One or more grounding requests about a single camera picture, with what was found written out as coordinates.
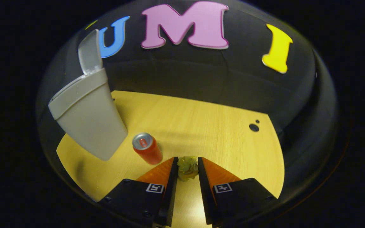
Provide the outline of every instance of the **can lid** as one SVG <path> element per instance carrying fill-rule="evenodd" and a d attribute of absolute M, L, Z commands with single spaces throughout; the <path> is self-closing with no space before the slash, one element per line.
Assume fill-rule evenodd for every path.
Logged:
<path fill-rule="evenodd" d="M 137 150 L 144 150 L 153 144 L 153 137 L 148 133 L 140 133 L 133 137 L 133 147 Z"/>

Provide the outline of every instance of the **wooden table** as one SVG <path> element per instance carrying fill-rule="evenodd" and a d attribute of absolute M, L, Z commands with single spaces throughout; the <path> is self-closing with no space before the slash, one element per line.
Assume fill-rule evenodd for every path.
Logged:
<path fill-rule="evenodd" d="M 67 134 L 57 154 L 72 179 L 100 201 L 122 179 L 136 180 L 154 166 L 133 150 L 132 138 L 148 132 L 156 138 L 163 160 L 205 157 L 241 179 L 256 178 L 275 197 L 284 183 L 284 160 L 267 114 L 185 98 L 113 91 L 128 136 L 108 161 L 79 146 Z M 249 124 L 256 123 L 258 132 Z M 208 227 L 199 179 L 177 183 L 172 227 Z"/>

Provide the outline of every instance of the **soda can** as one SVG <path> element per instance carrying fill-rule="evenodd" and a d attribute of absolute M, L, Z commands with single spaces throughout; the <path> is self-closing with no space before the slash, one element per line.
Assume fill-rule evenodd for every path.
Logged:
<path fill-rule="evenodd" d="M 133 150 L 151 165 L 158 164 L 163 159 L 163 154 L 158 147 L 156 139 L 148 133 L 137 134 L 133 137 L 132 145 Z"/>

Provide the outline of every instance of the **pink letter m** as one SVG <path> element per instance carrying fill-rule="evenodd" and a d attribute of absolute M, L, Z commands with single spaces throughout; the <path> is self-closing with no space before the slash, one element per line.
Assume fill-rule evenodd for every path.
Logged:
<path fill-rule="evenodd" d="M 229 7 L 220 3 L 196 2 L 183 15 L 167 4 L 158 5 L 142 12 L 146 15 L 146 39 L 142 47 L 159 48 L 165 45 L 160 27 L 173 44 L 180 44 L 189 28 L 194 33 L 188 38 L 191 45 L 201 48 L 226 49 L 228 41 L 223 37 L 223 13 Z"/>

